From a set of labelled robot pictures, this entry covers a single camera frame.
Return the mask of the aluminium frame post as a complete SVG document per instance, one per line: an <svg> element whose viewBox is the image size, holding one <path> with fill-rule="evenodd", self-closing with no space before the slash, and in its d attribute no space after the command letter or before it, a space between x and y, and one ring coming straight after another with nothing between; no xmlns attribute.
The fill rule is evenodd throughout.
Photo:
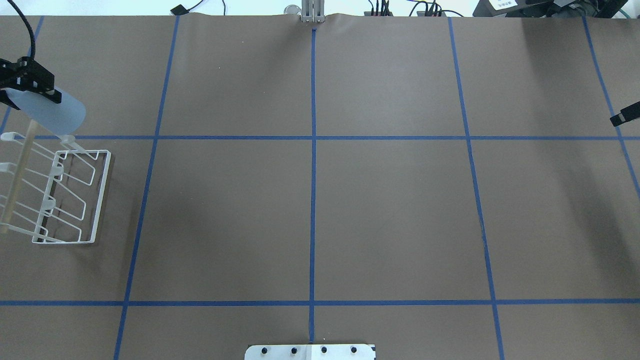
<svg viewBox="0 0 640 360"><path fill-rule="evenodd" d="M324 23L326 18L325 1L302 0L300 17L303 23Z"/></svg>

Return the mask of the small black device on table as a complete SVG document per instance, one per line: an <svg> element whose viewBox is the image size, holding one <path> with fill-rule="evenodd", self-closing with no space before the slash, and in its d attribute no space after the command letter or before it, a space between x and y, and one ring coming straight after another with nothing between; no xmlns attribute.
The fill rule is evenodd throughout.
<svg viewBox="0 0 640 360"><path fill-rule="evenodd" d="M182 4L179 4L173 7L172 9L170 9L170 12L174 16L183 16L185 14L189 14L190 10L187 9L187 7L184 7Z"/></svg>

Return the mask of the light blue plastic cup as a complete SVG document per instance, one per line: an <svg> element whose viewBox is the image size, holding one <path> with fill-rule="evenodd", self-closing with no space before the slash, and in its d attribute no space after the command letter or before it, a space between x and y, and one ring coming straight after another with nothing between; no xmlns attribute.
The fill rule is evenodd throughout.
<svg viewBox="0 0 640 360"><path fill-rule="evenodd" d="M72 135L84 123L87 110L81 101L60 92L61 102L57 104L34 92L6 89L10 101L30 119L56 136Z"/></svg>

